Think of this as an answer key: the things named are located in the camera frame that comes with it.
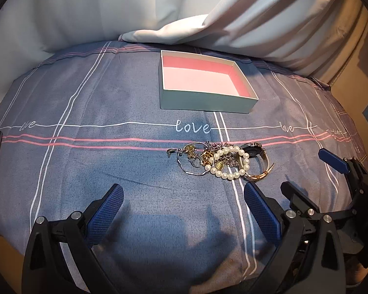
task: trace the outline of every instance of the gold charm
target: gold charm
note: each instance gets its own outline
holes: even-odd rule
[[[222,161],[218,161],[216,164],[215,164],[215,167],[222,171],[222,169],[224,168],[224,163]]]
[[[183,152],[188,156],[188,159],[196,158],[197,154],[195,153],[195,151],[196,151],[196,148],[194,145],[188,145],[183,150]]]
[[[204,167],[206,165],[211,165],[209,159],[210,157],[214,157],[214,153],[209,149],[205,149],[200,156],[202,158],[202,166]]]

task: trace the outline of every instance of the jewelry pile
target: jewelry pile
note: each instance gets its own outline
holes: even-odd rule
[[[195,145],[203,145],[202,153],[197,152]],[[274,164],[270,166],[266,151],[259,143],[247,143],[239,146],[234,146],[230,143],[210,143],[206,141],[194,142],[186,144],[183,149],[171,148],[167,151],[168,158],[173,153],[177,153],[177,163],[181,170],[190,175],[202,176],[210,172],[217,178],[234,180],[241,176],[248,180],[256,182],[263,179],[273,169]],[[186,171],[179,159],[183,154],[187,155],[188,162],[195,168],[204,167],[203,173],[193,173]],[[260,175],[251,175],[248,173],[250,168],[250,158],[259,155],[266,164],[266,169]],[[233,173],[223,172],[224,167],[239,168]]]

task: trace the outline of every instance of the pink stripe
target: pink stripe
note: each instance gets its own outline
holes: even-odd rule
[[[67,143],[36,143],[34,141],[18,139],[18,140],[4,140],[3,143],[27,143],[37,146],[66,146],[71,148],[87,148],[87,149],[133,149],[133,150],[154,150],[154,151],[166,151],[166,148],[152,148],[152,147],[133,147],[133,146],[77,146]]]
[[[323,136],[327,132],[323,132],[322,134],[315,135],[315,137]],[[116,141],[139,141],[139,142],[147,142],[147,143],[190,143],[196,140],[166,140],[166,139],[144,139],[144,138],[114,138],[114,139],[89,139],[89,138],[70,138],[70,137],[39,137],[34,136],[30,134],[22,134],[19,136],[3,136],[3,139],[5,138],[21,138],[21,137],[30,137],[40,140],[54,140],[54,139],[63,139],[63,140],[70,140],[70,141],[90,141],[90,142],[116,142]],[[268,138],[259,138],[259,139],[251,139],[251,140],[245,140],[245,141],[230,141],[231,144],[240,144],[240,143],[247,143],[249,141],[265,141],[265,140],[271,140],[271,139],[278,139],[278,138],[285,138],[285,139],[295,139],[299,137],[305,137],[305,136],[312,136],[310,134],[304,134],[304,135],[297,135],[293,137],[287,137],[287,136],[274,136],[274,137],[268,137]]]
[[[39,137],[29,134],[22,134],[19,136],[3,136],[3,139],[5,138],[20,138],[22,136],[35,138],[35,139],[41,139],[41,140],[53,140],[53,139],[64,139],[64,140],[70,140],[70,141],[90,141],[90,142],[117,142],[117,141],[139,141],[139,142],[145,142],[145,143],[190,143],[196,140],[166,140],[166,139],[143,139],[143,138],[114,138],[114,139],[92,139],[92,138],[69,138],[64,136],[59,137]]]
[[[315,135],[315,137],[320,137],[323,136],[324,134],[327,134],[327,132],[323,132],[322,134],[319,135]],[[296,139],[296,138],[300,138],[300,137],[306,137],[306,136],[311,136],[310,134],[304,134],[304,135],[297,135],[294,137],[287,137],[287,136],[275,136],[275,137],[268,137],[268,138],[260,138],[260,139],[251,139],[251,142],[254,141],[265,141],[265,140],[271,140],[271,139],[278,139],[278,138],[285,138],[285,139]],[[247,143],[249,140],[246,141],[230,141],[231,144],[243,144],[243,143]]]
[[[339,142],[342,142],[342,141],[345,141],[345,142],[350,142],[352,139],[351,138],[345,138],[345,139],[336,139],[334,138],[336,141],[339,141]]]
[[[331,135],[327,135],[326,137],[323,137],[323,138],[319,138],[319,139],[316,139],[316,138],[306,138],[306,139],[300,139],[300,140],[296,140],[296,141],[277,141],[275,143],[267,143],[267,144],[263,144],[262,146],[265,147],[265,146],[272,146],[272,145],[277,145],[277,144],[296,144],[296,143],[300,143],[302,141],[309,141],[309,140],[325,140],[326,138],[329,138],[331,137]]]
[[[296,144],[296,143],[300,143],[302,141],[309,141],[309,140],[325,140],[326,138],[331,137],[331,135],[327,135],[326,137],[320,138],[320,139],[316,139],[316,138],[306,138],[306,139],[300,139],[300,140],[296,140],[296,141],[277,141],[277,142],[273,142],[273,143],[266,143],[263,145],[263,147],[265,146],[273,146],[273,145],[278,145],[278,144]],[[133,150],[153,150],[153,151],[166,151],[166,148],[151,148],[151,147],[133,147],[133,146],[77,146],[77,145],[71,145],[68,143],[36,143],[34,141],[29,141],[29,140],[24,140],[24,139],[18,139],[18,140],[4,140],[3,143],[18,143],[18,142],[23,142],[23,143],[28,143],[28,144],[32,144],[32,145],[37,145],[37,146],[66,146],[66,147],[71,147],[71,148],[87,148],[87,149],[133,149]]]

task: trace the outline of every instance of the curtain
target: curtain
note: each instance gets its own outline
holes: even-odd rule
[[[276,62],[329,82],[361,36],[360,0],[8,0],[0,10],[0,101],[56,51],[122,36]]]

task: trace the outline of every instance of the open box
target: open box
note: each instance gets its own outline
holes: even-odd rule
[[[159,76],[162,109],[248,114],[258,101],[234,61],[163,50]]]

